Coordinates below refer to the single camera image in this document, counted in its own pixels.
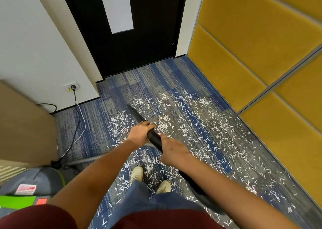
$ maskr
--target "shirt sleeve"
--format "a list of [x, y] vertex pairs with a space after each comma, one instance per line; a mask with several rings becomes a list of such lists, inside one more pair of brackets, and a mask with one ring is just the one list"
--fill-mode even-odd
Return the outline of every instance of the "shirt sleeve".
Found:
[[1, 229], [77, 229], [74, 218], [51, 204], [33, 205], [17, 210], [0, 219]]

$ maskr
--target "gray hose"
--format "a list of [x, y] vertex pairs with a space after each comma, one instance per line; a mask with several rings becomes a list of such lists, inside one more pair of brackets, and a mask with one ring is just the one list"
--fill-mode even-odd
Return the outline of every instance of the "gray hose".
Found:
[[[145, 144], [145, 146], [155, 148], [155, 146], [152, 143], [147, 143], [147, 144]], [[90, 157], [90, 158], [84, 158], [84, 159], [78, 159], [78, 160], [69, 161], [65, 165], [73, 166], [73, 165], [78, 165], [78, 164], [82, 164], [82, 163], [86, 163], [86, 162], [93, 162], [93, 161], [101, 158], [104, 154], [100, 154], [100, 155]]]

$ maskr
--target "red and white label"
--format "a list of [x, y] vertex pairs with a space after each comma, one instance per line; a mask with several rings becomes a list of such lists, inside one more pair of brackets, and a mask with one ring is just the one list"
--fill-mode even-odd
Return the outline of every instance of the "red and white label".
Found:
[[20, 184], [15, 195], [33, 195], [36, 191], [37, 185]]

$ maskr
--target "person's left arm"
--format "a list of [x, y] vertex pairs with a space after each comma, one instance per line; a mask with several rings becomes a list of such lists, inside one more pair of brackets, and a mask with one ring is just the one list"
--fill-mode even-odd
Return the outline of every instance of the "person's left arm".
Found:
[[75, 219], [78, 229], [87, 229], [99, 204], [130, 154], [146, 144], [148, 121], [132, 127], [125, 142], [87, 166], [48, 203], [63, 208]]

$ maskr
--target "white cable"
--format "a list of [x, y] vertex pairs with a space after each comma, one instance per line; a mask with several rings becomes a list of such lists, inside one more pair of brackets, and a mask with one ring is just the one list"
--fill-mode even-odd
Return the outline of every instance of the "white cable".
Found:
[[82, 115], [82, 118], [83, 118], [83, 121], [84, 121], [84, 126], [85, 126], [85, 128], [84, 128], [83, 132], [81, 133], [81, 135], [79, 136], [79, 138], [78, 138], [76, 141], [74, 141], [74, 142], [69, 146], [69, 148], [67, 149], [67, 151], [64, 153], [64, 155], [63, 155], [62, 157], [64, 157], [64, 156], [66, 155], [66, 153], [68, 153], [68, 151], [70, 150], [71, 146], [73, 146], [73, 144], [74, 144], [75, 142], [77, 142], [77, 141], [82, 137], [82, 135], [83, 135], [84, 131], [86, 130], [86, 122], [85, 122], [85, 118], [84, 118], [84, 116], [83, 116], [83, 113], [82, 113], [82, 111], [81, 111], [81, 108], [80, 108], [80, 106], [78, 105], [78, 103], [77, 103], [77, 102], [75, 102], [75, 103], [77, 104], [78, 109], [79, 109], [79, 111], [80, 111], [80, 114]]

